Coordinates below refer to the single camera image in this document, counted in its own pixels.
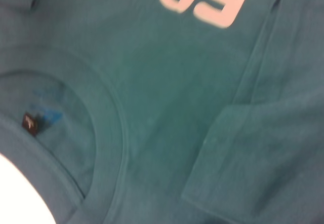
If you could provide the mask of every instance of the white surface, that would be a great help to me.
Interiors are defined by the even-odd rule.
[[[38,192],[26,177],[1,154],[0,223],[55,224]]]

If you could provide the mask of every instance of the clothing tag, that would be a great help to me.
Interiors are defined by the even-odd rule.
[[[38,123],[35,118],[32,117],[29,113],[25,113],[22,127],[25,128],[32,136],[36,136],[38,132]]]

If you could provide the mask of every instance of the blue printed logo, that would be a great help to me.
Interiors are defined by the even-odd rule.
[[[35,105],[35,104],[30,105],[30,108],[32,110],[36,110],[42,113],[43,119],[50,124],[54,124],[58,122],[63,116],[63,113],[59,111],[48,109],[46,107]]]

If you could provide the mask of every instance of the shirt sleeve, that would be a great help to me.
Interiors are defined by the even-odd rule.
[[[226,107],[182,197],[238,223],[324,223],[324,92]]]

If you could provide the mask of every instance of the teal t-shirt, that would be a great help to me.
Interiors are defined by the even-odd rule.
[[[322,223],[323,21],[324,0],[0,0],[0,152],[57,224]]]

